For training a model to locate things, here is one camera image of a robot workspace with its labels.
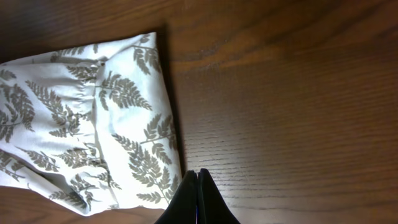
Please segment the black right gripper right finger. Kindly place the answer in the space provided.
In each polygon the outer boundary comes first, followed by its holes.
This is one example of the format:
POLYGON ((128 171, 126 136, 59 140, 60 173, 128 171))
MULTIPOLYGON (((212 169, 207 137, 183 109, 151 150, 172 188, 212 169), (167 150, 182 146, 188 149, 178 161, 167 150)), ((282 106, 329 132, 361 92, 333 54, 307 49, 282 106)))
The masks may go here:
POLYGON ((197 185, 198 224, 240 224, 223 200, 210 172, 201 169, 197 185))

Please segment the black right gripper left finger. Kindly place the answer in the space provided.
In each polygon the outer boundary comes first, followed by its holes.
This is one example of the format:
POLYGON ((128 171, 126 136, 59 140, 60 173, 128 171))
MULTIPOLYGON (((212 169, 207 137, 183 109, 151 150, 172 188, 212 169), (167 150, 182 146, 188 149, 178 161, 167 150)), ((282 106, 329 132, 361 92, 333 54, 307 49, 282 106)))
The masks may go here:
POLYGON ((196 224, 197 175, 190 170, 184 175, 173 199, 155 224, 196 224))

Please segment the white fern print garment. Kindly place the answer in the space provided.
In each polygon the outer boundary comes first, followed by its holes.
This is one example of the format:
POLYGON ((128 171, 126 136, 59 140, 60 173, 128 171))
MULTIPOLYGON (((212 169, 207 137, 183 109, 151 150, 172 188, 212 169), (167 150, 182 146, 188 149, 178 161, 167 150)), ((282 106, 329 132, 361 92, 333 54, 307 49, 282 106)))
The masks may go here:
POLYGON ((182 179, 156 34, 1 65, 1 185, 80 215, 165 209, 182 179))

